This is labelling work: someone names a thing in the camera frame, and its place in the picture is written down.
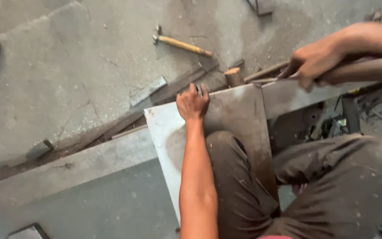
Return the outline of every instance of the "dusty floor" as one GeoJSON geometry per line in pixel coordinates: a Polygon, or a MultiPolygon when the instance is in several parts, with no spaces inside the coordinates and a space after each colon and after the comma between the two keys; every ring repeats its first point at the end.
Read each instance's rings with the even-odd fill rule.
{"type": "MultiPolygon", "coordinates": [[[[97,136],[128,111],[130,94],[204,60],[153,46],[157,23],[166,35],[214,51],[221,71],[244,58],[252,73],[361,21],[382,1],[276,5],[273,15],[256,17],[242,0],[0,0],[0,165],[43,139],[64,148],[97,136]]],[[[206,81],[225,82],[220,72],[206,81]]]]}

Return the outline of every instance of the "hammer head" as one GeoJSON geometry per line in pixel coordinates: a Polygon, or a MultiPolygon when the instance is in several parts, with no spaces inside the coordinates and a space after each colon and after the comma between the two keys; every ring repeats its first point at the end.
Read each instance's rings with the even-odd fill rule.
{"type": "Polygon", "coordinates": [[[153,44],[156,45],[159,42],[159,36],[162,33],[162,26],[157,25],[156,30],[153,33],[153,44]]]}

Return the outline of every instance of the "wooden hammer handle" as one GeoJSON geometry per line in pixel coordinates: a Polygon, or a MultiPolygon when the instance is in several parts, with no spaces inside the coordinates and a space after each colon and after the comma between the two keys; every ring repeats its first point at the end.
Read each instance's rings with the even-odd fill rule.
{"type": "Polygon", "coordinates": [[[162,42],[165,42],[167,44],[170,44],[170,45],[173,45],[173,46],[176,46],[176,47],[188,50],[190,52],[195,52],[195,53],[203,55],[205,57],[212,57],[212,52],[211,51],[207,51],[207,50],[201,49],[200,47],[193,46],[193,45],[187,44],[185,42],[181,42],[181,41],[175,40],[175,39],[170,38],[170,37],[159,36],[159,40],[162,41],[162,42]]]}

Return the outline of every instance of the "hand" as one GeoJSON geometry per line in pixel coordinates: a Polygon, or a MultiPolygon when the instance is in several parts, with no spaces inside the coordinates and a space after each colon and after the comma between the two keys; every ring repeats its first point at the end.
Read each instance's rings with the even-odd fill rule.
{"type": "MultiPolygon", "coordinates": [[[[313,81],[341,62],[365,56],[382,57],[382,39],[372,37],[382,33],[382,24],[357,23],[335,32],[313,44],[304,46],[291,57],[290,65],[279,75],[294,75],[302,88],[310,89],[313,81]]],[[[320,85],[334,82],[317,81],[320,85]]]]}
{"type": "Polygon", "coordinates": [[[197,92],[195,84],[191,83],[189,90],[176,97],[176,105],[179,114],[185,120],[189,121],[203,121],[209,107],[209,91],[201,84],[202,96],[197,92]]]}

